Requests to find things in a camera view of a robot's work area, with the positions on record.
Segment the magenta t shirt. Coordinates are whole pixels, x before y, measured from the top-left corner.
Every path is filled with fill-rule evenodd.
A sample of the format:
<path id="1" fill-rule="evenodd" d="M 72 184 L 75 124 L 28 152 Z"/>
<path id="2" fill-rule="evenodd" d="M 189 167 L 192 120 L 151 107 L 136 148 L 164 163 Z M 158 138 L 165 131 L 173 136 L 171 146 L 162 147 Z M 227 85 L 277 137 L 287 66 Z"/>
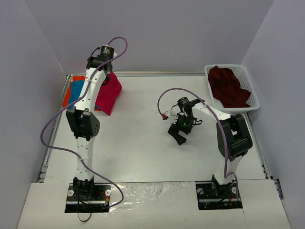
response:
<path id="1" fill-rule="evenodd" d="M 100 87 L 94 110 L 102 111 L 110 116 L 122 91 L 122 85 L 114 72 L 111 72 L 108 77 L 108 82 L 104 81 L 106 84 Z"/>

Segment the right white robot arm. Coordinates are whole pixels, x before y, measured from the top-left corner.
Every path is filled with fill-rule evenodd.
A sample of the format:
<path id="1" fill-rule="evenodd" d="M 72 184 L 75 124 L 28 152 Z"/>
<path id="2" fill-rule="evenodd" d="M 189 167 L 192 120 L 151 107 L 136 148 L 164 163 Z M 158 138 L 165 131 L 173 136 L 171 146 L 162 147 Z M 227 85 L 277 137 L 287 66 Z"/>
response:
<path id="1" fill-rule="evenodd" d="M 252 148 L 253 142 L 247 124 L 241 114 L 231 115 L 202 103 L 199 99 L 183 97 L 177 101 L 180 112 L 171 124 L 168 134 L 178 145 L 186 142 L 180 132 L 188 135 L 192 128 L 203 122 L 216 128 L 217 145 L 222 160 L 211 179 L 212 193 L 222 197 L 231 190 L 241 159 Z"/>

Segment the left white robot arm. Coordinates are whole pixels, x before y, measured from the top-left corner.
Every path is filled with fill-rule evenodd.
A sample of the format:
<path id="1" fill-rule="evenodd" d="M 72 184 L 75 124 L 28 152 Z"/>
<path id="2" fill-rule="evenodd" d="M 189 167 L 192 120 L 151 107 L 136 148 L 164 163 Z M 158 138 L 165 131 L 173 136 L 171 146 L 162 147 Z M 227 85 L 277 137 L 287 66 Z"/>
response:
<path id="1" fill-rule="evenodd" d="M 109 45 L 102 46 L 100 50 L 100 54 L 87 60 L 80 100 L 66 110 L 70 129 L 76 139 L 77 154 L 80 156 L 77 160 L 73 189 L 84 199 L 91 199 L 96 194 L 94 174 L 89 169 L 92 166 L 93 143 L 99 132 L 100 122 L 93 111 L 100 87 L 112 71 L 111 62 L 100 65 L 114 57 L 114 48 Z"/>

